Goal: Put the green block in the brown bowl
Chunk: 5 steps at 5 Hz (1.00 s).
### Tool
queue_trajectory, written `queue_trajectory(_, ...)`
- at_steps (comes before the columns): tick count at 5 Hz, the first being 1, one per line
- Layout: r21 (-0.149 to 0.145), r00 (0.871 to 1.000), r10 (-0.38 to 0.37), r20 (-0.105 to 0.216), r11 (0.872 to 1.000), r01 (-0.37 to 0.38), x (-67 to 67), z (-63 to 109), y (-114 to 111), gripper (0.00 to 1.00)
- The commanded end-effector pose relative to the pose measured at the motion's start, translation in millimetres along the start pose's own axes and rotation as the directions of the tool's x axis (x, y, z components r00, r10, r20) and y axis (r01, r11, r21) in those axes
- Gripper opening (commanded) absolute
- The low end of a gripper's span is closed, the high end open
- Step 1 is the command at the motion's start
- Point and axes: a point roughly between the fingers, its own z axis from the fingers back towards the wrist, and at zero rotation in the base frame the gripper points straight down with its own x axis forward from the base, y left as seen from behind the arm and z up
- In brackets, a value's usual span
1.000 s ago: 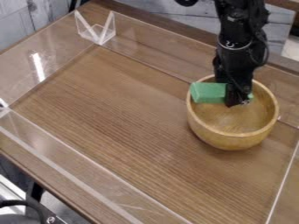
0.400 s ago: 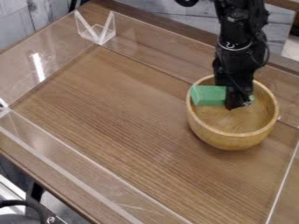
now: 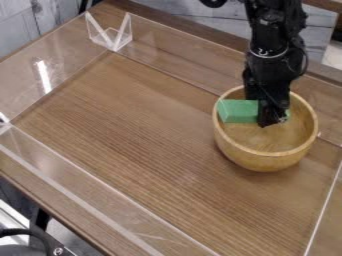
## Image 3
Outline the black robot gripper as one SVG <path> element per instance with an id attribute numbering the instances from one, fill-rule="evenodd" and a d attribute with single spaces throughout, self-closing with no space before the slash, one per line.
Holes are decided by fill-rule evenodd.
<path id="1" fill-rule="evenodd" d="M 290 43 L 279 52 L 263 51 L 250 45 L 246 53 L 243 85 L 247 100 L 258 101 L 256 123 L 264 128 L 284 123 L 290 118 L 290 86 L 307 69 L 307 51 L 303 43 Z"/>

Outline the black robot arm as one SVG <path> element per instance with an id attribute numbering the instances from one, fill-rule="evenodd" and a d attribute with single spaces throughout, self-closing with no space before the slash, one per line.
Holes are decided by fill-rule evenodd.
<path id="1" fill-rule="evenodd" d="M 290 87 L 307 70 L 300 36 L 307 13 L 302 0 L 239 0 L 251 29 L 242 73 L 244 95 L 258 102 L 256 123 L 267 127 L 287 119 Z"/>

